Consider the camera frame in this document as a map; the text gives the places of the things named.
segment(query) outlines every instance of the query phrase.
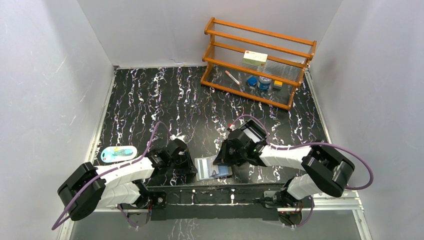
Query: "wooden rack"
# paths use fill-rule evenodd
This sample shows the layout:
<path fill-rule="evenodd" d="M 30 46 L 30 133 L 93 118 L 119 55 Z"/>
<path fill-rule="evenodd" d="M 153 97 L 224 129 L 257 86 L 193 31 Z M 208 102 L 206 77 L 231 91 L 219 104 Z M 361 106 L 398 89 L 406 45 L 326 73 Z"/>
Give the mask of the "wooden rack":
<path fill-rule="evenodd" d="M 214 17 L 207 23 L 204 34 L 210 35 L 210 41 L 202 58 L 204 62 L 207 62 L 207 68 L 201 78 L 201 84 L 286 110 L 292 107 L 296 89 L 302 84 L 305 68 L 314 57 L 317 41 L 239 25 Z M 249 46 L 249 49 L 237 47 L 240 45 L 245 48 Z M 243 55 L 246 50 L 261 53 L 271 50 L 272 53 L 268 54 L 265 67 L 258 67 L 243 63 Z M 242 79 L 242 84 L 239 86 L 228 76 L 222 76 L 216 83 L 216 77 L 212 79 L 209 77 L 214 65 L 223 70 L 235 70 L 248 75 L 269 78 L 273 81 L 268 91 L 258 88 L 252 90 L 246 85 L 245 79 Z M 274 90 L 272 88 L 274 81 L 282 82 L 283 88 Z"/>

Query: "black marble surface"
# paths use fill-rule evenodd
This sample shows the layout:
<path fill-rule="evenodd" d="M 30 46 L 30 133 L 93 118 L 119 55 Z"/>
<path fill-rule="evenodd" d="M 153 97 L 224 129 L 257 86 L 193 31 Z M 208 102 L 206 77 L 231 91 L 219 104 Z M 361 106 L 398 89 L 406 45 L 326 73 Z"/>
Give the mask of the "black marble surface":
<path fill-rule="evenodd" d="M 270 140 L 274 144 L 297 145 L 326 139 L 306 80 L 297 90 L 292 108 L 287 111 L 201 85 L 205 69 L 117 70 L 94 165 L 106 165 L 100 153 L 110 146 L 132 145 L 141 154 L 157 121 L 167 124 L 172 134 L 189 137 L 188 147 L 193 160 L 217 154 L 228 135 L 227 127 L 242 114 L 260 119 L 271 133 Z M 213 76 L 228 77 L 225 73 Z M 163 147 L 167 139 L 166 130 L 160 127 L 152 147 Z M 235 166 L 232 170 L 232 176 L 206 181 L 196 181 L 193 176 L 177 176 L 169 171 L 144 182 L 147 186 L 284 183 L 300 173 L 289 167 L 249 164 Z"/>

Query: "blue jar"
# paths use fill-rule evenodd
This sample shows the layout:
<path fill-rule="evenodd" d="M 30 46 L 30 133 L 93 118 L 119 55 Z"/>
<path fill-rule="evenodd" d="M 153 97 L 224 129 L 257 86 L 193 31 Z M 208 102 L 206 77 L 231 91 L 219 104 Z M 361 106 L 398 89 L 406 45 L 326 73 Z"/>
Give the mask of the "blue jar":
<path fill-rule="evenodd" d="M 259 77 L 259 81 L 257 82 L 257 87 L 262 91 L 268 91 L 271 85 L 271 79 L 267 77 Z"/>

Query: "pink pen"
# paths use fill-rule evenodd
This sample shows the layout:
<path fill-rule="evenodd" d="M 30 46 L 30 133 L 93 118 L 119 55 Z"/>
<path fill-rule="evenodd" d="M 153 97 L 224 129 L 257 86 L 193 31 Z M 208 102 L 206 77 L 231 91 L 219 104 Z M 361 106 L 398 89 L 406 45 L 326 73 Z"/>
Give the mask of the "pink pen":
<path fill-rule="evenodd" d="M 237 81 L 237 79 L 235 77 L 233 77 L 233 75 L 231 75 L 231 73 L 229 73 L 228 71 L 225 71 L 225 73 L 237 84 L 237 85 L 241 85 L 241 83 L 239 81 Z"/>

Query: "white wall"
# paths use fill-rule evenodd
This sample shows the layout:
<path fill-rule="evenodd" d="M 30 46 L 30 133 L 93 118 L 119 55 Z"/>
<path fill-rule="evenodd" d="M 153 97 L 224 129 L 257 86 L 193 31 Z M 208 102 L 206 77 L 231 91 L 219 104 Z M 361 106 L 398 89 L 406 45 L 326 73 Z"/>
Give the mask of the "white wall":
<path fill-rule="evenodd" d="M 50 240 L 113 67 L 76 0 L 0 0 L 0 235 Z"/>
<path fill-rule="evenodd" d="M 113 65 L 205 65 L 211 17 L 320 41 L 342 0 L 78 0 Z"/>
<path fill-rule="evenodd" d="M 423 237 L 423 40 L 423 1 L 345 0 L 311 63 L 332 141 L 375 173 L 360 192 L 375 240 Z"/>

